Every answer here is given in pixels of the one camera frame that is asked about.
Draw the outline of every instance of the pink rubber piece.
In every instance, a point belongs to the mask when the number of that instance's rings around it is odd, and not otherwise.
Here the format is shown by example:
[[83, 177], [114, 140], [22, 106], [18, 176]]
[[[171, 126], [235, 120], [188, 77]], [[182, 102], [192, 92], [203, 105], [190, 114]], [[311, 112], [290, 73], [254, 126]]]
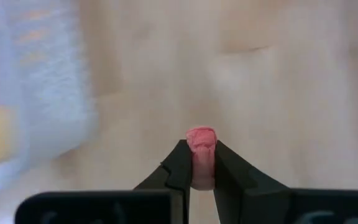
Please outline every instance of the pink rubber piece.
[[186, 132], [187, 144], [193, 153], [193, 180], [196, 190], [215, 188], [215, 146], [217, 137], [209, 127], [193, 128]]

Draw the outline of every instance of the pink eraser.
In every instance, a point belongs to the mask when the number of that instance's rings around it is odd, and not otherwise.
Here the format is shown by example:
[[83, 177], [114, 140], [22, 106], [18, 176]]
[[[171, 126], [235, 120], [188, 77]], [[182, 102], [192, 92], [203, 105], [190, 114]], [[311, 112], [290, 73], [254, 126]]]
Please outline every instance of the pink eraser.
[[217, 137], [209, 127], [193, 128], [186, 132], [187, 144], [193, 153], [193, 179], [196, 190], [215, 188], [215, 146]]

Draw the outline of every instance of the pink object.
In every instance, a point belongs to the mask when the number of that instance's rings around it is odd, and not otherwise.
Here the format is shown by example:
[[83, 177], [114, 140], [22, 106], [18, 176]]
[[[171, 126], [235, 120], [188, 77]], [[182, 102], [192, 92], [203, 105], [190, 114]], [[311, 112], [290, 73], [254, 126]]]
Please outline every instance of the pink object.
[[193, 180], [196, 190], [215, 188], [215, 146], [217, 137], [209, 127], [193, 128], [186, 132], [187, 144], [193, 153]]

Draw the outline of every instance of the light wood grain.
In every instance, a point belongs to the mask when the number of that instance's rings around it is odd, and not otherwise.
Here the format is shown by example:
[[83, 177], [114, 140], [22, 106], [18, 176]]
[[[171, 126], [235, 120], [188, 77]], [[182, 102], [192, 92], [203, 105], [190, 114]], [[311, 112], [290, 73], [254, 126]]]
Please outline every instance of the light wood grain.
[[289, 0], [222, 0], [219, 15], [221, 50], [243, 52], [276, 45], [285, 37], [283, 13]]
[[[228, 51], [221, 37], [237, 33], [222, 33], [219, 1], [95, 4], [99, 21], [83, 18], [91, 57], [103, 60], [91, 63], [99, 133], [2, 190], [0, 220], [44, 190], [131, 189], [201, 124], [284, 184], [358, 189], [358, 1], [285, 1], [278, 24], [256, 16], [233, 37], [249, 32], [267, 47]], [[255, 27], [272, 20], [271, 42]], [[190, 223], [218, 223], [211, 192], [192, 194]]]

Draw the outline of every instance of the blurry container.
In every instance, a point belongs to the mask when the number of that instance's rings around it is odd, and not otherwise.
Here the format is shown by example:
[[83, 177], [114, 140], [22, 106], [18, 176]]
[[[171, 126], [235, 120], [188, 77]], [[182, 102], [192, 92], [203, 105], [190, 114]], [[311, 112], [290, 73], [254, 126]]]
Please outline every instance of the blurry container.
[[0, 0], [0, 108], [13, 128], [0, 188], [89, 137], [96, 115], [87, 73], [70, 0]]

